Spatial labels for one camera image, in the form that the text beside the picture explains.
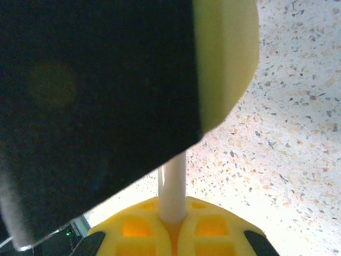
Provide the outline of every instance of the white plastic rod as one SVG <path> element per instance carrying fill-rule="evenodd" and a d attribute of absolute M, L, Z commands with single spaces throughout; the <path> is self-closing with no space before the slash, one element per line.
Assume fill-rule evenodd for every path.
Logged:
<path fill-rule="evenodd" d="M 186 215 L 186 152 L 158 169 L 159 216 L 163 222 L 177 224 Z"/>

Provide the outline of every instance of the black panel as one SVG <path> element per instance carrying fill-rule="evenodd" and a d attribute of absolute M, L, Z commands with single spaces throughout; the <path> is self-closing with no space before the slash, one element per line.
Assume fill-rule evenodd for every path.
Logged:
<path fill-rule="evenodd" d="M 0 207 L 15 246 L 200 140 L 191 1 L 2 0 L 0 27 Z"/>
<path fill-rule="evenodd" d="M 104 237 L 104 232 L 96 232 L 83 238 L 70 256 L 96 256 Z"/>
<path fill-rule="evenodd" d="M 245 231 L 244 234 L 257 256 L 279 256 L 278 252 L 265 236 L 253 231 Z"/>
<path fill-rule="evenodd" d="M 82 238 L 78 227 L 72 222 L 31 250 L 18 252 L 12 243 L 8 243 L 6 248 L 0 249 L 0 256 L 69 256 Z"/>

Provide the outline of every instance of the yellow plastic base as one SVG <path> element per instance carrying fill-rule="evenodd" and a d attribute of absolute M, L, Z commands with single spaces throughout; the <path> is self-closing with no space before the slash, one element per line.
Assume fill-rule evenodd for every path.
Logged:
<path fill-rule="evenodd" d="M 133 205 L 89 231 L 105 232 L 97 256 L 256 256 L 244 236 L 264 233 L 216 205 L 186 198 L 186 217 L 180 225 L 158 217 L 158 197 Z"/>

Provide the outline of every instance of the speckled terrazzo surface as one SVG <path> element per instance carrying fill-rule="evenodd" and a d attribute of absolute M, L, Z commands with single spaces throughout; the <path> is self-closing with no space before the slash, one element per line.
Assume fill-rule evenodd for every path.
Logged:
<path fill-rule="evenodd" d="M 188 195 L 259 226 L 281 256 L 341 255 L 341 2 L 258 1 L 261 57 L 248 91 L 188 151 Z M 152 172 L 86 214 L 157 195 Z"/>

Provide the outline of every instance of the yellow foam block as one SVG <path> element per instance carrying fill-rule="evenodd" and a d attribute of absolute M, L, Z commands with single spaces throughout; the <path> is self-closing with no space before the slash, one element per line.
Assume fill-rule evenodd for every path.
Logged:
<path fill-rule="evenodd" d="M 151 198 L 113 215 L 89 235 L 105 232 L 97 256 L 256 256 L 244 235 L 264 233 L 233 213 L 196 198 L 186 198 L 186 217 L 178 226 L 158 217 Z"/>
<path fill-rule="evenodd" d="M 255 0 L 193 0 L 201 127 L 218 126 L 251 82 L 259 60 Z"/>

